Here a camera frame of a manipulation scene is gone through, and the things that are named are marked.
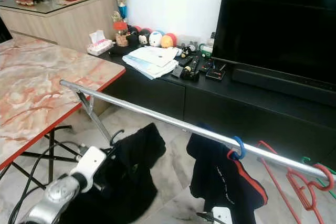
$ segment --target blue hanger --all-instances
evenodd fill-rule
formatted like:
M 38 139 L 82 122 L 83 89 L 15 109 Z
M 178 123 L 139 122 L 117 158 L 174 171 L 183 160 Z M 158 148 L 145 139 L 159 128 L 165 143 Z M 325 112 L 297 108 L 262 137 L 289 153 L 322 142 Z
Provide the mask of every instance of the blue hanger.
M 245 154 L 246 154 L 244 143 L 242 142 L 242 140 L 238 136 L 234 136 L 233 139 L 236 140 L 238 142 L 238 144 L 240 145 L 241 154 L 239 155 L 237 152 L 233 152 L 232 157 L 234 159 L 243 159 L 245 157 Z

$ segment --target paper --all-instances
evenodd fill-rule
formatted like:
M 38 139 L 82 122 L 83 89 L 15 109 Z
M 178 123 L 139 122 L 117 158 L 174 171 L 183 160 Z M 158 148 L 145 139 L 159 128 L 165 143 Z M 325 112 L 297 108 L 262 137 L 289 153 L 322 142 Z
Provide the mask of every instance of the paper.
M 155 64 L 135 58 L 130 55 L 123 56 L 122 59 L 128 65 L 131 65 L 132 67 L 134 67 L 136 70 L 138 70 L 151 80 L 171 72 L 179 64 L 176 60 L 171 60 L 165 66 L 159 67 Z
M 141 47 L 130 52 L 129 55 L 163 67 L 173 60 L 177 53 L 177 48 Z
M 90 34 L 92 44 L 97 43 L 100 40 L 105 39 L 104 31 L 97 30 L 95 33 Z

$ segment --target remote control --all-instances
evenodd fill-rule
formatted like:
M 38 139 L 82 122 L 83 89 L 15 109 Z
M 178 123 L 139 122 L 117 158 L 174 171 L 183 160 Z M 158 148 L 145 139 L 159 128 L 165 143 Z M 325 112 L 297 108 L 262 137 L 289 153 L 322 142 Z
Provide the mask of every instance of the remote control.
M 188 65 L 191 68 L 191 72 L 196 72 L 197 65 L 199 63 L 199 56 L 195 55 L 192 62 Z
M 187 56 L 185 58 L 182 58 L 181 60 L 179 60 L 178 64 L 181 66 L 181 67 L 185 67 L 189 64 L 190 61 L 192 61 L 193 57 L 192 56 Z

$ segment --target marble table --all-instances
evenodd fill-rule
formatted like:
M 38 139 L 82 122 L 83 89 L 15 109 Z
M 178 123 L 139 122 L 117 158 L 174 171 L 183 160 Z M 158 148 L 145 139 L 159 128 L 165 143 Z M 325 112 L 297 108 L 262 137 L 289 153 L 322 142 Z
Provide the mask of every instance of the marble table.
M 121 65 L 22 35 L 0 44 L 0 170 L 80 108 L 65 79 L 101 91 Z

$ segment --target tv stand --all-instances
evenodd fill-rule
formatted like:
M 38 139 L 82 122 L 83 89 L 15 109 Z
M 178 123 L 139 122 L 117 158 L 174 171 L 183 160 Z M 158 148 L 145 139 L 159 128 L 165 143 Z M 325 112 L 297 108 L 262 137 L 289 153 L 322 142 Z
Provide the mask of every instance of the tv stand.
M 121 56 L 99 56 L 126 67 L 126 73 L 105 89 L 109 95 L 197 124 L 204 122 L 223 135 L 237 135 L 248 144 L 269 143 L 280 155 L 310 157 L 336 168 L 336 108 L 231 80 L 155 80 L 123 62 Z
M 232 80 L 336 107 L 336 86 L 264 68 L 238 64 Z

